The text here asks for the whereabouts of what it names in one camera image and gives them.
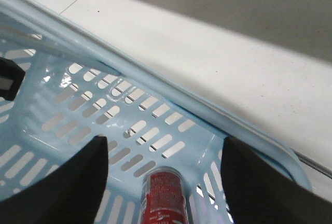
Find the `basket slot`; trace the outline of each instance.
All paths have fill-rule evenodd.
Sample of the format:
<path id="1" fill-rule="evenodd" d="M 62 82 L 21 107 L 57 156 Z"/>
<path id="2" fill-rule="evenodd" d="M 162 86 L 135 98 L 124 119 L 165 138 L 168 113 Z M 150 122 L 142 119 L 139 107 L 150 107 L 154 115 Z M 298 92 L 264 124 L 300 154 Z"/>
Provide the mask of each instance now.
<path id="1" fill-rule="evenodd" d="M 138 100 L 145 92 L 140 89 L 140 88 L 137 88 L 136 90 L 134 90 L 132 93 L 130 93 L 125 99 L 124 101 L 127 103 L 127 104 L 131 104 L 133 103 L 134 101 Z"/>
<path id="2" fill-rule="evenodd" d="M 19 189 L 19 188 L 14 188 L 14 189 L 12 190 L 12 192 L 13 192 L 14 194 L 17 194 L 17 193 L 21 192 L 21 189 Z"/>
<path id="3" fill-rule="evenodd" d="M 108 143 L 108 152 L 114 150 L 118 146 L 118 142 L 111 141 Z"/>
<path id="4" fill-rule="evenodd" d="M 51 174 L 53 171 L 55 171 L 57 168 L 59 168 L 59 166 L 57 164 L 52 165 L 52 167 L 49 169 L 49 171 L 46 173 L 45 176 L 48 176 L 49 174 Z"/>
<path id="5" fill-rule="evenodd" d="M 223 190 L 222 177 L 220 175 L 220 171 L 215 162 L 211 163 L 211 171 L 212 171 L 213 177 L 215 179 L 215 182 L 217 184 L 219 191 L 222 191 Z"/>
<path id="6" fill-rule="evenodd" d="M 37 39 L 37 40 L 41 40 L 41 38 L 43 37 L 42 34 L 30 34 L 30 36 Z"/>
<path id="7" fill-rule="evenodd" d="M 45 158 L 39 159 L 32 168 L 26 173 L 26 175 L 21 179 L 20 184 L 22 186 L 29 185 L 32 180 L 38 175 L 38 173 L 44 168 L 47 160 Z"/>
<path id="8" fill-rule="evenodd" d="M 161 115 L 163 115 L 164 113 L 166 113 L 169 109 L 170 109 L 170 107 L 164 103 L 152 112 L 152 116 L 154 116 L 155 118 L 158 118 Z"/>
<path id="9" fill-rule="evenodd" d="M 20 63 L 18 64 L 21 69 L 23 69 L 24 71 L 29 70 L 30 66 L 31 66 L 31 62 L 25 62 L 25 63 Z"/>
<path id="10" fill-rule="evenodd" d="M 189 205 L 190 205 L 192 222 L 193 222 L 193 224 L 198 224 L 199 223 L 198 213 L 197 213 L 196 203 L 195 203 L 193 195 L 190 195 L 190 197 L 189 197 Z"/>
<path id="11" fill-rule="evenodd" d="M 230 215 L 229 210 L 227 210 L 227 215 L 231 223 L 234 223 L 233 217 Z"/>
<path id="12" fill-rule="evenodd" d="M 90 91 L 86 91 L 83 94 L 81 94 L 80 97 L 76 98 L 74 101 L 72 101 L 69 104 L 69 110 L 75 111 L 81 106 L 83 106 L 84 103 L 88 102 L 92 98 L 93 94 Z"/>
<path id="13" fill-rule="evenodd" d="M 146 109 L 148 109 L 149 107 L 151 107 L 152 105 L 154 105 L 157 102 L 158 102 L 158 99 L 156 97 L 150 96 L 149 98 L 147 98 L 145 101 L 143 101 L 139 105 L 139 110 L 145 111 Z"/>
<path id="14" fill-rule="evenodd" d="M 69 132 L 73 131 L 77 126 L 78 122 L 76 120 L 70 121 L 56 132 L 56 137 L 57 138 L 64 137 L 65 135 L 69 134 Z"/>
<path id="15" fill-rule="evenodd" d="M 171 134 L 167 134 L 164 137 L 162 137 L 160 140 L 156 141 L 154 144 L 152 144 L 149 147 L 150 151 L 156 151 L 158 149 L 160 149 L 161 147 L 163 147 L 164 145 L 166 145 L 167 143 L 169 143 L 172 140 L 172 135 Z"/>
<path id="16" fill-rule="evenodd" d="M 127 129 L 123 133 L 124 138 L 129 138 L 139 132 L 141 129 L 143 129 L 146 126 L 146 122 L 144 120 L 140 120 L 136 124 L 134 124 L 131 128 Z"/>
<path id="17" fill-rule="evenodd" d="M 208 193 L 205 182 L 204 185 L 197 185 L 196 192 L 200 196 L 199 198 L 196 198 L 198 199 L 200 205 L 199 209 L 201 210 L 201 213 L 206 215 L 208 213 L 208 208 L 210 207 L 210 205 L 213 205 L 215 203 L 215 198 L 213 195 Z"/>
<path id="18" fill-rule="evenodd" d="M 174 112 L 165 119 L 165 123 L 172 125 L 173 123 L 178 121 L 180 118 L 182 118 L 182 116 L 183 115 L 179 114 L 178 112 Z"/>
<path id="19" fill-rule="evenodd" d="M 127 171 L 130 168 L 132 168 L 133 166 L 135 166 L 136 164 L 138 164 L 139 162 L 141 162 L 142 160 L 143 160 L 143 156 L 141 154 L 138 154 L 135 157 L 133 157 L 132 159 L 130 159 L 128 162 L 126 162 L 125 164 L 123 164 L 121 166 L 121 169 L 123 171 Z"/>
<path id="20" fill-rule="evenodd" d="M 121 159 L 123 159 L 125 156 L 127 156 L 130 153 L 130 149 L 129 148 L 124 148 L 121 151 L 119 151 L 118 153 L 116 153 L 114 156 L 112 156 L 108 162 L 110 165 L 114 165 L 117 162 L 119 162 Z"/>
<path id="21" fill-rule="evenodd" d="M 197 185 L 196 192 L 197 192 L 197 195 L 196 195 L 196 197 L 194 197 L 195 203 L 196 203 L 195 207 L 196 207 L 196 209 L 200 210 L 200 214 L 202 216 L 205 216 L 208 214 L 208 208 L 207 208 L 206 199 L 204 197 L 203 190 L 201 189 L 200 184 Z"/>
<path id="22" fill-rule="evenodd" d="M 214 193 L 213 194 L 209 193 L 212 186 L 209 186 L 209 184 L 211 185 L 210 179 L 209 178 L 205 179 L 205 175 L 204 175 L 204 178 L 203 178 L 203 182 L 204 182 L 204 184 L 198 184 L 197 185 L 196 192 L 197 192 L 198 195 L 200 195 L 202 198 L 204 198 L 204 201 L 201 204 L 204 204 L 204 208 L 207 208 L 206 205 L 210 205 L 210 204 L 214 205 L 215 196 L 214 196 Z"/>
<path id="23" fill-rule="evenodd" d="M 93 103 L 92 106 L 90 106 L 89 108 L 84 110 L 82 115 L 85 118 L 89 118 L 93 114 L 95 114 L 98 110 L 100 110 L 102 107 L 104 107 L 105 105 L 106 105 L 106 100 L 101 98 L 101 99 L 97 100 L 95 103 Z"/>
<path id="24" fill-rule="evenodd" d="M 108 189 L 106 189 L 104 191 L 103 199 L 102 199 L 102 201 L 100 203 L 99 210 L 98 210 L 97 215 L 95 217 L 95 220 L 94 220 L 95 222 L 101 221 L 101 219 L 102 219 L 102 217 L 104 215 L 106 206 L 108 204 L 109 197 L 110 197 L 110 191 Z"/>
<path id="25" fill-rule="evenodd" d="M 92 81 L 98 74 L 100 74 L 99 70 L 90 69 L 83 75 L 83 79 L 85 81 Z"/>
<path id="26" fill-rule="evenodd" d="M 59 93 L 56 97 L 56 103 L 62 103 L 71 96 L 75 94 L 78 90 L 78 85 L 77 84 L 70 84 L 68 87 L 66 87 L 61 93 Z"/>
<path id="27" fill-rule="evenodd" d="M 148 172 L 155 166 L 156 166 L 155 161 L 150 161 L 150 162 L 144 164 L 142 167 L 140 167 L 137 171 L 134 172 L 134 177 L 140 177 L 140 176 L 144 175 L 146 172 Z"/>
<path id="28" fill-rule="evenodd" d="M 210 177 L 209 177 L 208 173 L 204 174 L 204 183 L 205 183 L 205 187 L 207 189 L 207 192 L 209 193 L 210 196 L 212 196 L 210 198 L 210 202 L 211 202 L 211 204 L 213 204 L 214 199 L 216 198 L 216 195 L 215 195 L 214 190 L 212 188 Z"/>
<path id="29" fill-rule="evenodd" d="M 44 132 L 50 131 L 51 129 L 53 129 L 58 123 L 60 123 L 62 120 L 64 119 L 64 114 L 63 113 L 59 113 L 54 115 L 52 118 L 50 118 L 49 120 L 47 120 L 42 126 L 41 129 Z"/>
<path id="30" fill-rule="evenodd" d="M 103 115 L 99 116 L 96 120 L 97 124 L 104 124 L 110 118 L 114 117 L 120 112 L 120 107 L 112 106 L 109 110 L 107 110 Z"/>
<path id="31" fill-rule="evenodd" d="M 115 197 L 115 201 L 113 203 L 107 224 L 115 224 L 117 222 L 122 202 L 123 202 L 122 196 L 118 195 Z"/>
<path id="32" fill-rule="evenodd" d="M 69 140 L 68 143 L 70 145 L 76 145 L 78 142 L 83 140 L 86 136 L 88 136 L 91 133 L 91 128 L 89 127 L 84 127 L 82 128 L 78 133 L 76 133 L 74 136 L 72 136 Z"/>
<path id="33" fill-rule="evenodd" d="M 185 147 L 185 143 L 182 141 L 177 142 L 175 145 L 173 145 L 171 148 L 167 149 L 162 153 L 163 158 L 169 158 L 170 156 L 178 153 L 180 150 L 182 150 Z"/>
<path id="34" fill-rule="evenodd" d="M 223 156 L 223 150 L 220 150 L 218 153 L 218 158 L 220 161 L 222 160 L 222 156 Z"/>
<path id="35" fill-rule="evenodd" d="M 100 89 L 104 89 L 108 87 L 113 81 L 115 81 L 118 77 L 114 75 L 106 75 L 103 79 L 98 82 L 98 87 Z"/>
<path id="36" fill-rule="evenodd" d="M 131 224 L 134 216 L 135 204 L 133 202 L 128 202 L 126 213 L 124 214 L 123 223 L 122 224 Z"/>
<path id="37" fill-rule="evenodd" d="M 183 122 L 182 124 L 180 124 L 178 126 L 178 130 L 180 132 L 185 132 L 188 131 L 191 127 L 193 127 L 195 125 L 195 122 L 193 122 L 190 119 L 187 119 L 185 122 Z"/>
<path id="38" fill-rule="evenodd" d="M 9 114 L 6 114 L 6 115 L 0 117 L 0 124 L 6 122 L 8 120 L 8 118 L 9 118 Z"/>
<path id="39" fill-rule="evenodd" d="M 0 157 L 0 168 L 11 160 L 22 148 L 18 145 L 13 145 Z"/>
<path id="40" fill-rule="evenodd" d="M 15 60 L 15 62 L 19 63 L 20 58 L 30 58 L 34 55 L 36 50 L 27 50 L 27 49 L 17 49 L 17 50 L 9 50 L 5 54 L 6 59 Z"/>
<path id="41" fill-rule="evenodd" d="M 151 130 L 146 132 L 143 136 L 139 137 L 136 140 L 136 143 L 139 145 L 142 145 L 142 144 L 148 142 L 151 138 L 156 136 L 158 133 L 159 133 L 159 129 L 157 127 L 153 127 Z"/>
<path id="42" fill-rule="evenodd" d="M 3 106 L 0 106 L 0 116 L 5 115 L 5 113 L 12 109 L 14 102 L 9 102 Z"/>
<path id="43" fill-rule="evenodd" d="M 117 97 L 117 96 L 121 95 L 123 92 L 125 92 L 130 87 L 131 87 L 131 84 L 124 80 L 123 82 L 118 84 L 115 88 L 113 88 L 111 93 L 113 96 Z"/>
<path id="44" fill-rule="evenodd" d="M 98 83 L 100 80 L 102 80 L 106 75 L 105 73 L 102 73 L 96 69 L 91 69 L 89 72 L 92 73 L 93 75 L 92 79 L 90 79 L 90 81 L 88 82 L 93 83 L 93 86 L 95 86 L 95 84 Z"/>
<path id="45" fill-rule="evenodd" d="M 82 65 L 79 65 L 79 64 L 77 64 L 77 63 L 73 63 L 72 65 L 69 66 L 68 71 L 69 71 L 71 74 L 75 75 L 75 74 L 78 73 L 82 68 L 83 68 Z"/>
<path id="46" fill-rule="evenodd" d="M 172 130 L 168 130 L 167 132 L 168 133 L 164 136 L 162 136 L 163 133 L 161 135 L 158 135 L 158 138 L 156 140 L 159 141 L 160 139 L 162 139 L 163 141 L 160 142 L 159 144 L 155 145 L 155 146 L 152 144 L 153 147 L 151 147 L 151 146 L 149 147 L 150 151 L 152 151 L 152 152 L 154 152 L 154 151 L 164 152 L 164 151 L 170 150 L 170 152 L 172 153 L 172 147 L 174 145 L 176 145 L 176 143 L 178 143 L 178 141 L 175 140 L 174 137 L 176 137 L 176 138 L 179 138 L 179 137 Z"/>
<path id="47" fill-rule="evenodd" d="M 15 177 L 34 156 L 32 152 L 28 151 L 5 173 L 5 177 L 9 179 Z"/>

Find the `red can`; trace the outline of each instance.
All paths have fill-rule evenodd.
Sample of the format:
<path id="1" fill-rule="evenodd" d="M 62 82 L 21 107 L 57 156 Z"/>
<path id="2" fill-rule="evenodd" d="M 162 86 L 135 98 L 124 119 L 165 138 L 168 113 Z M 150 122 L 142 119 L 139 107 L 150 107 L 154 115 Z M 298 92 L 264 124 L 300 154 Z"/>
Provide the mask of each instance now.
<path id="1" fill-rule="evenodd" d="M 176 170 L 161 167 L 144 178 L 141 224 L 188 224 L 183 182 Z"/>

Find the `white tile floor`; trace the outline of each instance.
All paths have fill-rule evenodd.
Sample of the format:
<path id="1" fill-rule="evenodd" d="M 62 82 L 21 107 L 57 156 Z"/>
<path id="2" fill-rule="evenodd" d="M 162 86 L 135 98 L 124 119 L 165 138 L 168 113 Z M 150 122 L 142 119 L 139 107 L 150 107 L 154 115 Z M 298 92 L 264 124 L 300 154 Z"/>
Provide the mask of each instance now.
<path id="1" fill-rule="evenodd" d="M 332 169 L 331 0 L 37 1 Z"/>

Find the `shopping basket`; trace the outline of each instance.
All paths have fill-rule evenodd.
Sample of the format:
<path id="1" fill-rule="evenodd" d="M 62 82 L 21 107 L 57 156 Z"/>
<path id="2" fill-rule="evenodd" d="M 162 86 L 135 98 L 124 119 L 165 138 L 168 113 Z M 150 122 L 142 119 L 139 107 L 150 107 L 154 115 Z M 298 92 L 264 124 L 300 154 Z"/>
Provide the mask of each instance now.
<path id="1" fill-rule="evenodd" d="M 181 173 L 191 223 L 231 223 L 220 179 L 229 135 L 310 190 L 289 148 L 32 0 L 0 0 L 0 56 L 26 71 L 15 100 L 0 99 L 0 200 L 98 134 L 109 176 L 96 223 L 137 223 L 144 175 L 159 166 Z"/>

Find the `tile grout line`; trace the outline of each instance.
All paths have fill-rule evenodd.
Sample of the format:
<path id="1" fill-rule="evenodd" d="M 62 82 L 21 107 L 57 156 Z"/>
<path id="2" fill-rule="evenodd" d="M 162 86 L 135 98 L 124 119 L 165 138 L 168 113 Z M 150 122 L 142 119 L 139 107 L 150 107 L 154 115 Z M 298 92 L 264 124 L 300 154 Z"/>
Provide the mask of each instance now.
<path id="1" fill-rule="evenodd" d="M 64 13 L 69 7 L 71 7 L 74 3 L 76 3 L 78 0 L 73 1 L 70 5 L 68 5 L 62 12 L 59 13 L 59 15 L 61 15 L 62 13 Z"/>

